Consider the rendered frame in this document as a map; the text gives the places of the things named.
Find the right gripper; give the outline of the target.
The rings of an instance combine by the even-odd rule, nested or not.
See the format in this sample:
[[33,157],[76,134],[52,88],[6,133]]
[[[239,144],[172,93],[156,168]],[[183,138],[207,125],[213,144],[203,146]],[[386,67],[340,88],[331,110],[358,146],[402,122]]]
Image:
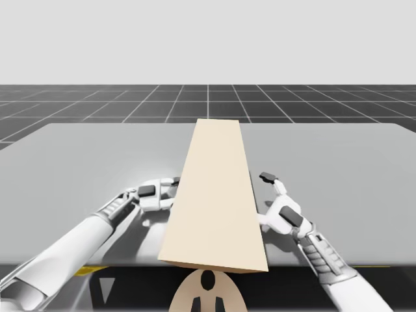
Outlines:
[[300,206],[287,194],[285,185],[273,174],[262,172],[259,177],[271,184],[276,191],[276,199],[266,214],[257,214],[261,228],[270,228],[276,233],[305,235],[312,230],[312,223],[302,216]]

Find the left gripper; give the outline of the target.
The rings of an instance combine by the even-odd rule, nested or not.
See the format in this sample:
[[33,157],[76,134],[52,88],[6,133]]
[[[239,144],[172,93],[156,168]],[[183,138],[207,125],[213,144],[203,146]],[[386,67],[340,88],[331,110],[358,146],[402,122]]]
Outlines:
[[142,212],[170,210],[175,201],[167,193],[170,187],[177,187],[180,177],[153,179],[138,187],[138,206]]

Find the tall board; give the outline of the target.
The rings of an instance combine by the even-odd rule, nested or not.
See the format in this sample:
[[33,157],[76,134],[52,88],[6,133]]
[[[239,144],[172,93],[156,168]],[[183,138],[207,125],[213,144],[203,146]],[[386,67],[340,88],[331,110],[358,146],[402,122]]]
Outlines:
[[158,259],[185,268],[268,271],[238,121],[196,122]]

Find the tan robot part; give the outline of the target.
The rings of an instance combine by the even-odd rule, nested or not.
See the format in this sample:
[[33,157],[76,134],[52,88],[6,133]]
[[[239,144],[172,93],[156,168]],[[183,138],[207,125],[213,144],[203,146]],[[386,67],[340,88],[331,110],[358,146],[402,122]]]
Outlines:
[[202,286],[203,273],[204,270],[195,270],[182,281],[168,312],[191,312],[195,298],[200,299],[201,312],[215,312],[217,298],[222,299],[225,312],[248,312],[241,292],[226,273],[213,271],[215,283],[209,290]]

